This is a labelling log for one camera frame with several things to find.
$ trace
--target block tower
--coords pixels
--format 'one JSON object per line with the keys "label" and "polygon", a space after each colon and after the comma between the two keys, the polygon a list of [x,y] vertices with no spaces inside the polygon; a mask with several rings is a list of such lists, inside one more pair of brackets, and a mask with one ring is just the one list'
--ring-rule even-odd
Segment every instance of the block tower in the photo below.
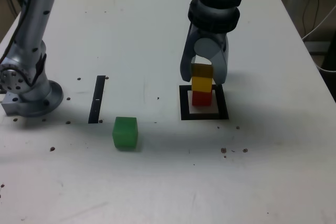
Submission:
{"label": "block tower", "polygon": [[210,106],[212,101],[212,65],[192,64],[192,105]]}

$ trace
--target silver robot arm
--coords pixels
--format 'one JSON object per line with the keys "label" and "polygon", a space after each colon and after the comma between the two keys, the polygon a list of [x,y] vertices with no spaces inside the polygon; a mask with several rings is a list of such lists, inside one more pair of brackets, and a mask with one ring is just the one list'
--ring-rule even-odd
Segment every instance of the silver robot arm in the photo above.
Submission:
{"label": "silver robot arm", "polygon": [[54,0],[24,0],[18,26],[0,59],[0,84],[7,91],[2,106],[7,115],[39,116],[63,99],[59,84],[45,73],[46,45],[42,37]]}
{"label": "silver robot arm", "polygon": [[208,59],[213,66],[213,79],[223,84],[227,76],[228,40],[226,34],[237,26],[242,0],[192,0],[188,18],[191,22],[181,59],[184,81],[192,77],[192,61],[196,55]]}

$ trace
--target table surface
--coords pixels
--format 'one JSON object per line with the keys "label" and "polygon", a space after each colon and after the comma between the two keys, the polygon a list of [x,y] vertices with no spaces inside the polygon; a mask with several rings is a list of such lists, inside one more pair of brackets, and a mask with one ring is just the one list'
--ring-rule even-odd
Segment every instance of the table surface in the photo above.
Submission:
{"label": "table surface", "polygon": [[[65,99],[17,122],[0,110],[0,223],[336,222],[336,105],[281,0],[239,8],[226,121],[180,120],[190,1],[55,0],[46,72]],[[135,152],[114,148],[116,116],[137,117]]]}

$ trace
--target floor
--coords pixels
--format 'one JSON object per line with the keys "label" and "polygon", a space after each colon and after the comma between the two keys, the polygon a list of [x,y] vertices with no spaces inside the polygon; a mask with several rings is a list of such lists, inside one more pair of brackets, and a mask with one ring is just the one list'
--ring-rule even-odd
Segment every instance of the floor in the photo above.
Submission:
{"label": "floor", "polygon": [[[19,6],[15,0],[15,6],[17,11],[19,12]],[[287,0],[282,0],[284,5],[286,5]],[[302,4],[299,7],[299,14],[297,17],[294,18],[294,24],[301,36],[304,35],[303,32],[303,24],[302,24],[302,13],[305,8],[307,0],[303,0]],[[328,14],[328,12],[333,8],[336,4],[336,0],[320,0],[320,8],[317,15],[317,24],[324,19],[324,17]],[[307,30],[310,31],[311,26],[313,24],[314,16],[316,13],[317,8],[317,0],[311,0],[310,5],[307,8],[307,12],[305,15],[305,22]],[[7,1],[0,0],[0,41],[6,35],[7,31],[9,30],[10,26],[14,21],[14,16],[10,12]],[[323,25],[314,33],[312,34],[308,40],[313,41],[327,41],[330,40],[333,34],[336,31],[336,11],[325,21]]]}

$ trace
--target green cube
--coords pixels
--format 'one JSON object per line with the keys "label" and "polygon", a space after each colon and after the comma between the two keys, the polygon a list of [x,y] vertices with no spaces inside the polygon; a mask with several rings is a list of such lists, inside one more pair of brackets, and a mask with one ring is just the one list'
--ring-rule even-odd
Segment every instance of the green cube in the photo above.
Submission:
{"label": "green cube", "polygon": [[135,148],[138,141],[138,124],[136,118],[116,117],[112,132],[116,148]]}

